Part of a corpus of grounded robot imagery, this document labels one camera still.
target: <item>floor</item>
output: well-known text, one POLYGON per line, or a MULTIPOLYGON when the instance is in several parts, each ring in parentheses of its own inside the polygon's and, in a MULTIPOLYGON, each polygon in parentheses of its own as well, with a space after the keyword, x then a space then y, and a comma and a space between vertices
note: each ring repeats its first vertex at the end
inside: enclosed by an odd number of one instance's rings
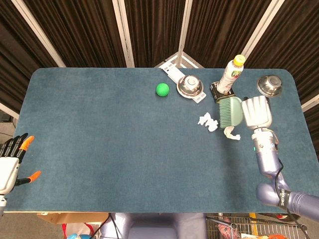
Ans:
MULTIPOLYGON (((175 63, 176 54, 172 55, 166 61, 171 61, 175 63)), ((181 67, 183 68, 202 68, 200 64, 195 62, 189 56, 184 54, 181 67)), ((15 126, 17 122, 14 123, 6 122, 0 123, 0 144, 11 138, 13 135, 15 126)), ((312 222, 310 220, 301 218, 299 223, 304 224, 308 227, 308 234, 311 239, 319 238, 319 224, 312 222)), ((61 225, 54 225, 48 223, 42 219, 39 219, 36 214, 24 214, 24 213, 6 213, 2 219, 0 219, 0 238, 15 238, 15 239, 62 239, 62 228, 61 225)))

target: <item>cardboard box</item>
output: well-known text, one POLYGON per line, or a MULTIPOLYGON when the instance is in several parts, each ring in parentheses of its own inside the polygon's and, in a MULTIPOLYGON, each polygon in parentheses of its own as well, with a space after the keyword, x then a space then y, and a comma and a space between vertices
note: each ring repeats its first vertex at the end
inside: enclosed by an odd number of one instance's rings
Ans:
POLYGON ((37 213, 39 218, 53 223, 102 223, 109 216, 109 213, 37 213))

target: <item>white plastic bottle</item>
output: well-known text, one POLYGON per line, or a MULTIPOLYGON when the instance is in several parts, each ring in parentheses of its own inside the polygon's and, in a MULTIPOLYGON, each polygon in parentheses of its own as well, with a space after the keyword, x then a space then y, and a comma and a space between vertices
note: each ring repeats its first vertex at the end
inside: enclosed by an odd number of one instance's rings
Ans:
POLYGON ((237 55, 234 60, 228 62, 223 77, 217 83, 219 93, 226 94, 229 92, 233 83, 244 70, 245 61, 246 59, 243 55, 237 55))

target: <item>yellow bottle cap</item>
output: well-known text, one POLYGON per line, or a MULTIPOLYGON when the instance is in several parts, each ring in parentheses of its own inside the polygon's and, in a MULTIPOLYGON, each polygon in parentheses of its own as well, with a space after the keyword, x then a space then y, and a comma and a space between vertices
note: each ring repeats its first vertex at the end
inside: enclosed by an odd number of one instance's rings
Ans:
POLYGON ((243 55, 237 55, 234 59, 234 64, 236 66, 243 66, 246 61, 246 58, 243 55))

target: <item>green ball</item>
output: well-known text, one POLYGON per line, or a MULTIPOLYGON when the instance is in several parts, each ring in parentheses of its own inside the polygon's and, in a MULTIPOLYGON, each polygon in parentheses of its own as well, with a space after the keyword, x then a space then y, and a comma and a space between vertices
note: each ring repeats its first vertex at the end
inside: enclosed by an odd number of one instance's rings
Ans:
POLYGON ((159 96, 167 96, 168 93, 169 93, 169 86, 168 84, 166 83, 160 83, 158 84, 158 86, 156 86, 156 93, 159 95, 159 96))

